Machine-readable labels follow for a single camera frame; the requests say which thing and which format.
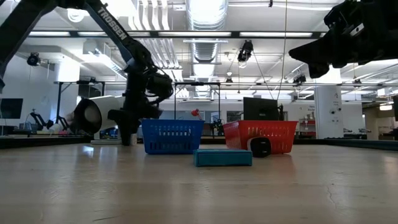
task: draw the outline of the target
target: wooden floor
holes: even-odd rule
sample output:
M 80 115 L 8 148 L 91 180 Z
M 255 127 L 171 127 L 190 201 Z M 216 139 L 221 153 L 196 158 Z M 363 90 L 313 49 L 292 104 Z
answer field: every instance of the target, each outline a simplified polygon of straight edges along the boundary
M 0 223 L 396 224 L 398 153 L 294 146 L 196 168 L 142 146 L 2 150 Z

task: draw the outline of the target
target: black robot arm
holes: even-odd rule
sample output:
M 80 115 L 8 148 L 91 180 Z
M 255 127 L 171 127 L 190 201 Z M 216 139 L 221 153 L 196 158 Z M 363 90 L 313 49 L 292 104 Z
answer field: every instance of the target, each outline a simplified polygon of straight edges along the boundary
M 87 10 L 118 46 L 126 62 L 123 107 L 109 111 L 107 118 L 118 124 L 122 142 L 127 145 L 140 125 L 139 119 L 159 118 L 161 111 L 157 105 L 173 94 L 172 80 L 166 74 L 157 73 L 159 68 L 154 65 L 150 52 L 129 36 L 106 6 L 101 0 L 21 0 L 0 26 L 0 93 L 5 86 L 2 78 L 7 64 L 42 16 L 56 7 Z M 147 93 L 157 99 L 149 101 Z

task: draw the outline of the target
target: ceiling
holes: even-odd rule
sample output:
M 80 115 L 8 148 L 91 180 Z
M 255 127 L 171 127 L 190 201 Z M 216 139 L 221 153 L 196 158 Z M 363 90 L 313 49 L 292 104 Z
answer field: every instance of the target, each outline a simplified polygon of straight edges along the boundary
M 126 30 L 132 30 L 128 23 L 129 10 L 133 6 L 134 1 L 137 0 L 112 0 L 109 6 L 117 6 L 119 11 L 118 21 Z M 7 0 L 0 7 L 0 23 L 5 20 L 7 15 L 15 8 L 18 1 Z M 187 30 L 187 18 L 185 10 L 185 1 L 183 0 L 169 0 L 169 26 L 172 30 Z M 250 30 L 250 31 L 269 31 L 269 32 L 284 32 L 285 22 L 286 30 L 289 32 L 327 32 L 327 27 L 323 24 L 323 18 L 328 13 L 326 9 L 315 11 L 322 8 L 330 8 L 342 2 L 342 0 L 293 0 L 288 1 L 288 9 L 284 8 L 284 0 L 274 0 L 274 7 L 267 7 L 269 1 L 247 1 L 235 0 L 229 1 L 228 12 L 224 30 Z M 149 1 L 149 21 L 152 19 L 152 6 Z M 142 11 L 142 2 L 139 1 L 139 9 Z M 101 31 L 100 27 L 90 17 L 85 16 L 81 22 L 71 22 L 68 19 L 68 12 L 66 9 L 57 8 L 56 10 L 45 15 L 35 27 L 35 30 L 79 30 L 79 31 Z M 98 62 L 94 63 L 89 60 L 87 55 L 83 53 L 83 45 L 88 39 L 86 38 L 28 38 L 24 42 L 23 54 L 29 54 L 29 49 L 32 46 L 48 47 L 57 46 L 59 54 L 50 54 L 52 52 L 40 52 L 42 57 L 50 60 L 52 63 L 59 63 L 62 61 L 60 55 L 67 57 L 76 57 L 79 59 L 81 66 L 81 76 L 96 77 L 97 80 L 104 81 L 124 81 L 119 75 L 115 74 L 107 66 Z M 184 39 L 173 39 L 173 47 L 181 65 L 182 77 L 185 81 L 193 81 L 192 77 L 192 57 L 190 53 L 189 44 L 183 43 Z M 313 40 L 305 39 L 253 39 L 254 53 L 256 57 L 251 57 L 247 63 L 246 68 L 239 68 L 236 61 L 234 61 L 235 53 L 242 46 L 244 39 L 226 39 L 228 42 L 220 44 L 219 54 L 217 57 L 218 65 L 215 66 L 214 77 L 208 80 L 215 82 L 219 80 L 224 82 L 227 72 L 232 72 L 232 79 L 234 82 L 263 82 L 262 74 L 267 82 L 280 82 L 281 78 L 284 81 L 292 81 L 292 78 L 301 73 L 306 75 L 307 82 L 312 80 L 308 76 L 308 68 L 302 62 L 296 61 L 289 57 L 287 52 L 290 49 L 307 44 Z M 95 39 L 98 46 L 107 44 L 112 50 L 109 56 L 115 64 L 120 67 L 124 66 L 123 59 L 112 41 L 108 38 Z M 368 65 L 359 67 L 350 65 L 341 69 L 341 77 L 343 82 L 351 83 L 354 77 L 363 78 L 363 83 L 380 83 L 388 82 L 394 83 L 394 79 L 398 74 L 396 70 L 389 70 L 380 75 L 371 76 L 371 74 L 382 71 L 383 69 L 396 65 L 398 61 L 391 60 L 381 63 L 370 63 Z M 250 85 L 242 86 L 243 90 L 250 89 Z M 109 85 L 109 90 L 122 90 L 123 85 Z M 226 86 L 224 89 L 234 90 L 236 86 Z M 282 89 L 291 90 L 291 87 L 283 87 Z M 344 87 L 346 91 L 353 90 L 353 87 Z M 364 94 L 372 93 L 377 88 L 367 88 Z

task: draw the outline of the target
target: air duct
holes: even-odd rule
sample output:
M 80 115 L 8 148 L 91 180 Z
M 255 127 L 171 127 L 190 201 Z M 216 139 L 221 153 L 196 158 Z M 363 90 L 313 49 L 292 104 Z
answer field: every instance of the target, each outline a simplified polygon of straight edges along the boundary
M 228 0 L 185 0 L 190 30 L 222 30 L 226 20 Z M 193 73 L 200 82 L 208 82 L 214 74 L 219 44 L 192 43 Z M 200 96 L 210 94 L 197 90 Z

